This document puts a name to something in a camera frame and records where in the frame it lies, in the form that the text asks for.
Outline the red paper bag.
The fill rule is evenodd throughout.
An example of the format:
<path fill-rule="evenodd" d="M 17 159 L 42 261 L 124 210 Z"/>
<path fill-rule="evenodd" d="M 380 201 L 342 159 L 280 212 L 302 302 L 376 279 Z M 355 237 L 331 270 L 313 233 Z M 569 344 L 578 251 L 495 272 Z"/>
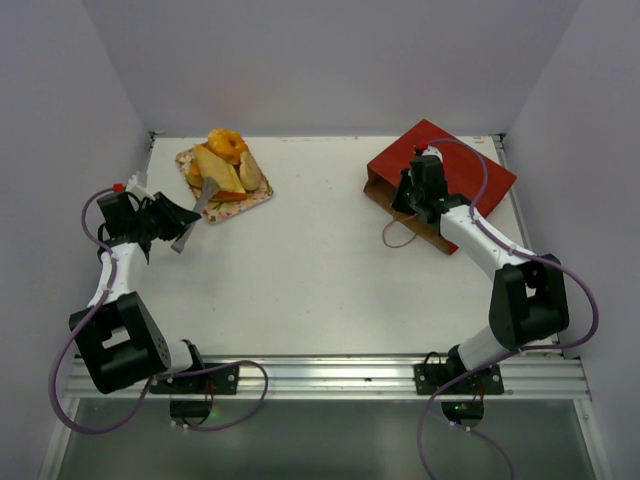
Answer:
<path fill-rule="evenodd" d="M 409 167 L 409 161 L 414 156 L 414 146 L 420 142 L 432 145 L 438 139 L 446 140 L 452 137 L 427 120 L 419 121 L 367 164 L 364 193 L 390 213 L 391 201 L 401 180 L 401 171 Z M 482 168 L 487 168 L 488 184 L 476 206 L 484 217 L 492 213 L 516 181 L 515 174 L 482 154 L 477 146 L 464 147 L 444 143 L 440 144 L 438 149 L 443 154 L 445 179 L 452 193 L 460 193 L 468 199 L 473 199 L 482 185 Z M 458 250 L 456 245 L 437 237 L 432 227 L 418 219 L 411 219 L 408 215 L 399 213 L 395 213 L 393 217 L 441 252 L 451 255 Z"/>

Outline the silver metal tongs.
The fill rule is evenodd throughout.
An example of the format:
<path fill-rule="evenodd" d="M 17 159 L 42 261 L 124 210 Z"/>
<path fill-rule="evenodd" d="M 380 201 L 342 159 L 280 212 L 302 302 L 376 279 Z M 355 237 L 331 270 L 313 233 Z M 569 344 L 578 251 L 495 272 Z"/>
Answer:
<path fill-rule="evenodd" d="M 211 177 L 205 177 L 201 188 L 201 194 L 193 207 L 193 212 L 197 213 L 199 217 L 202 217 L 202 213 L 207 203 L 215 196 L 219 191 L 218 183 Z M 184 250 L 185 244 L 194 230 L 195 224 L 192 223 L 188 226 L 185 232 L 179 236 L 172 244 L 171 249 L 178 254 L 181 254 Z"/>

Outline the round beige bread bun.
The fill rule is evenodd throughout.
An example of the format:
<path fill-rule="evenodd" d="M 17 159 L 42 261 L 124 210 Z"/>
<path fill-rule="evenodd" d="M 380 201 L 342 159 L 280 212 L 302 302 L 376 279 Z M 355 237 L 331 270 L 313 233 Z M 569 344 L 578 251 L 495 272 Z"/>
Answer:
<path fill-rule="evenodd" d="M 240 155 L 238 175 L 246 191 L 258 189 L 262 182 L 262 171 L 254 156 L 249 151 L 242 152 Z"/>

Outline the glazed fake donut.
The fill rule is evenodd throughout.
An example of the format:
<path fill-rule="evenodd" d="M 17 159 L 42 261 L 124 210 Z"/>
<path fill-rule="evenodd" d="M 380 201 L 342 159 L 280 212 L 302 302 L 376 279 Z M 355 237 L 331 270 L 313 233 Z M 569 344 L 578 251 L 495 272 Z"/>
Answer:
<path fill-rule="evenodd" d="M 232 165 L 238 165 L 241 155 L 249 151 L 248 145 L 239 133 L 224 128 L 210 131 L 207 145 L 215 155 Z"/>

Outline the orange fake sandwich bread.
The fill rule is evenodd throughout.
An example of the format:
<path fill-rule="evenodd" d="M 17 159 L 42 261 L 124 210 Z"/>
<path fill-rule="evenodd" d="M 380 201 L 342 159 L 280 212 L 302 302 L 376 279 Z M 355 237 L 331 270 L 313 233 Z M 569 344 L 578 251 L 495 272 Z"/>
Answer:
<path fill-rule="evenodd" d="M 214 195 L 210 196 L 208 201 L 213 203 L 225 203 L 225 202 L 239 202 L 248 198 L 248 194 L 245 191 L 230 192 L 224 190 L 218 190 Z"/>

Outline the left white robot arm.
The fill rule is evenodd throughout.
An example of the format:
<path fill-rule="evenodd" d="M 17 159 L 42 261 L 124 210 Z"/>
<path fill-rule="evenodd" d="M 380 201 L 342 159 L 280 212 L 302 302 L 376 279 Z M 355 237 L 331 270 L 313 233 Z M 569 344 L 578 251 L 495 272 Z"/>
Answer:
<path fill-rule="evenodd" d="M 161 374 L 185 392 L 201 390 L 207 367 L 188 340 L 168 341 L 138 293 L 152 242 L 182 238 L 200 215 L 158 192 L 122 191 L 97 200 L 104 222 L 94 239 L 102 272 L 86 309 L 70 316 L 75 343 L 98 391 L 109 394 Z"/>

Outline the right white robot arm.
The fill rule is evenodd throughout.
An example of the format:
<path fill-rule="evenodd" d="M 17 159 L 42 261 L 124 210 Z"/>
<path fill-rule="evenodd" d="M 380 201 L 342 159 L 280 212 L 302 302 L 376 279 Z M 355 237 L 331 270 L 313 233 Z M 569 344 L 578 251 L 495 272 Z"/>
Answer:
<path fill-rule="evenodd" d="M 563 277 L 493 232 L 436 157 L 401 174 L 394 206 L 459 250 L 387 247 L 352 157 L 259 156 L 274 197 L 157 247 L 144 294 L 161 330 L 208 354 L 446 352 L 457 392 L 487 364 L 566 327 Z"/>

